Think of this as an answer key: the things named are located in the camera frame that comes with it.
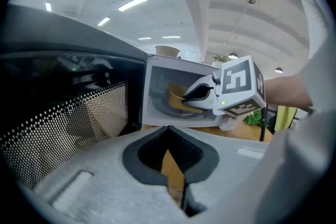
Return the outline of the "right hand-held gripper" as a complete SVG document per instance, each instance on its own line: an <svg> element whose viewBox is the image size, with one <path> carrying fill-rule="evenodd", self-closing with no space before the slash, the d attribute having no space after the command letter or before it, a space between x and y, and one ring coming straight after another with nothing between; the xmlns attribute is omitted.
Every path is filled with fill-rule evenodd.
<svg viewBox="0 0 336 224"><path fill-rule="evenodd" d="M197 79L184 93L183 104L232 118L266 106L264 78L251 56L222 64L220 83L214 87L212 75Z"/></svg>

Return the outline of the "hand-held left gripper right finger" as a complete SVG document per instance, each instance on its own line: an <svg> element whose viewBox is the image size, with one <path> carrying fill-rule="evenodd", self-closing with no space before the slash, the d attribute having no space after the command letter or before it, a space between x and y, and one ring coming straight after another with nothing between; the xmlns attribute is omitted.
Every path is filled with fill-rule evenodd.
<svg viewBox="0 0 336 224"><path fill-rule="evenodd" d="M169 151L184 175L182 210L193 216L214 206L253 171L268 143L170 126Z"/></svg>

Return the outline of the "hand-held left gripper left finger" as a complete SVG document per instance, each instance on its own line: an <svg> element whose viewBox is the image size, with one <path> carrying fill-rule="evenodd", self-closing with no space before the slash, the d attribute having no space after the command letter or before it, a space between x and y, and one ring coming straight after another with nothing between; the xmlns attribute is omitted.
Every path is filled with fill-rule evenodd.
<svg viewBox="0 0 336 224"><path fill-rule="evenodd" d="M167 188L139 182L122 162L129 144L156 131L98 142L53 170L34 192L62 217L61 223L181 223L184 213Z"/></svg>

